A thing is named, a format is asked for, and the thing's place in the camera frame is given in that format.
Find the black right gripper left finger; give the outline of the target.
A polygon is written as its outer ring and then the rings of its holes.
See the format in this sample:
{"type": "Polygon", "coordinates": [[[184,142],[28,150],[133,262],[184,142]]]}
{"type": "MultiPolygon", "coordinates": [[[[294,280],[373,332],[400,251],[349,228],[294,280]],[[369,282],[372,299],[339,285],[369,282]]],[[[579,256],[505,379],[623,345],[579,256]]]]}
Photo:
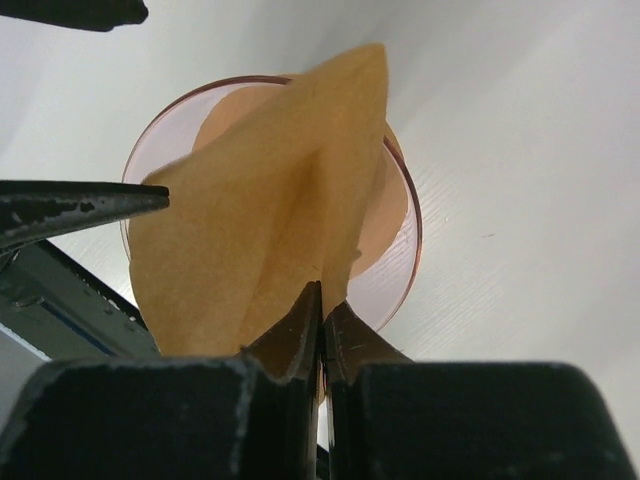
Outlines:
{"type": "Polygon", "coordinates": [[[53,361],[1,434],[5,479],[312,479],[321,285],[227,358],[53,361]]]}

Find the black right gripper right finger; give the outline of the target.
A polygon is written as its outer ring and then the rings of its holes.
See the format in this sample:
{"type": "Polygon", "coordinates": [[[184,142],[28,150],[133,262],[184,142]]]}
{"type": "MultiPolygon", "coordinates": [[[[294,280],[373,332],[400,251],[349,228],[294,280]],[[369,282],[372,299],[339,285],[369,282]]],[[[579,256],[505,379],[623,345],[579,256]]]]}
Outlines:
{"type": "Polygon", "coordinates": [[[324,324],[334,479],[633,479],[592,380],[562,362],[415,362],[347,305],[324,324]]]}

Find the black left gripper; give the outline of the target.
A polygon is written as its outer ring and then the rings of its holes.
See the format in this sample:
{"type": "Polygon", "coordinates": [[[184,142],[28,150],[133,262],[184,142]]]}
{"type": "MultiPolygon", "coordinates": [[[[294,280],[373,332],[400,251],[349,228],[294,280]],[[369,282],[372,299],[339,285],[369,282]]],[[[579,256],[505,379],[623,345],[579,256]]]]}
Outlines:
{"type": "Polygon", "coordinates": [[[44,359],[155,358],[139,310],[49,241],[169,206],[165,186],[3,180],[1,330],[44,359]]]}

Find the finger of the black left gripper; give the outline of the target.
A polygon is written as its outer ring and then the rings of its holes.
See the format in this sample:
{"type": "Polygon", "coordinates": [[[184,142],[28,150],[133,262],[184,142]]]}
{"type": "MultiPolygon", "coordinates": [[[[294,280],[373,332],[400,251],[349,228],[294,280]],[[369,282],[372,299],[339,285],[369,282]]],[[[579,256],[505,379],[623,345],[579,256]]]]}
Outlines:
{"type": "Polygon", "coordinates": [[[140,0],[1,0],[2,17],[82,31],[139,25],[148,15],[140,0]]]}

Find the wooden ring dripper holder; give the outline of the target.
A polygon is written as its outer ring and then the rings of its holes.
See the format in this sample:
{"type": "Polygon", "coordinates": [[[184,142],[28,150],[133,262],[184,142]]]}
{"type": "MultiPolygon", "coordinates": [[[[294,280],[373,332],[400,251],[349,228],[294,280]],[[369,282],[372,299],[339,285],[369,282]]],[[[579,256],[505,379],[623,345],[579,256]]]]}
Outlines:
{"type": "MultiPolygon", "coordinates": [[[[259,82],[240,87],[222,97],[200,125],[192,149],[210,144],[231,125],[279,93],[280,85],[259,82]]],[[[408,209],[408,196],[397,160],[382,149],[376,180],[369,199],[358,244],[358,256],[350,277],[374,265],[392,245],[408,209]]]]}

